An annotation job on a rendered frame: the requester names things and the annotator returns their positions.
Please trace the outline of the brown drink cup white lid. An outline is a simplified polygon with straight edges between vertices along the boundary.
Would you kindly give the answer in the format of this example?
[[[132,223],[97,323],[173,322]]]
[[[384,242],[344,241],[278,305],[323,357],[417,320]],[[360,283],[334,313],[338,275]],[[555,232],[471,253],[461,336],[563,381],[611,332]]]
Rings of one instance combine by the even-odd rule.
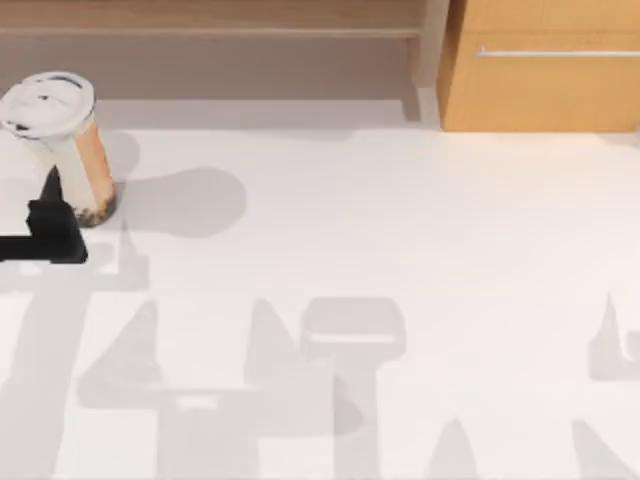
[[[105,223],[117,206],[116,186],[96,123],[96,92],[83,76],[49,71],[28,76],[0,97],[0,127],[48,174],[82,228]]]

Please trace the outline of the wooden open shelf unit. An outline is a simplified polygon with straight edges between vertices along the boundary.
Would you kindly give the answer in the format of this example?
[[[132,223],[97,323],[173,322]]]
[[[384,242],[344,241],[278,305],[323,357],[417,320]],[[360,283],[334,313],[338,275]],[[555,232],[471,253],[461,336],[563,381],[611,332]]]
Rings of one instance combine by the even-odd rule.
[[[0,0],[0,87],[72,71],[104,101],[397,100],[428,0]]]

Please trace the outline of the wooden cupboard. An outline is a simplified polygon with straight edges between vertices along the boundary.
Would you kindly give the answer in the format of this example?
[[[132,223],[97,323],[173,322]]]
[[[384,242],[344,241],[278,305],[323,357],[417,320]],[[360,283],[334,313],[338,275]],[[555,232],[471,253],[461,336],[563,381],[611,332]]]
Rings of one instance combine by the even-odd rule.
[[[449,132],[640,127],[640,0],[451,0],[437,80]]]

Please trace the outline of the wooden drawer front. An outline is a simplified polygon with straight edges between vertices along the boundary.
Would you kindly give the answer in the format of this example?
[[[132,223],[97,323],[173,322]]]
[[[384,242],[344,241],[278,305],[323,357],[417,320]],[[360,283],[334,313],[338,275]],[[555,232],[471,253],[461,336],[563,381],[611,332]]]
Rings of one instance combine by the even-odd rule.
[[[450,35],[437,94],[453,132],[631,132],[640,58],[486,58],[489,50],[640,50],[640,33]]]

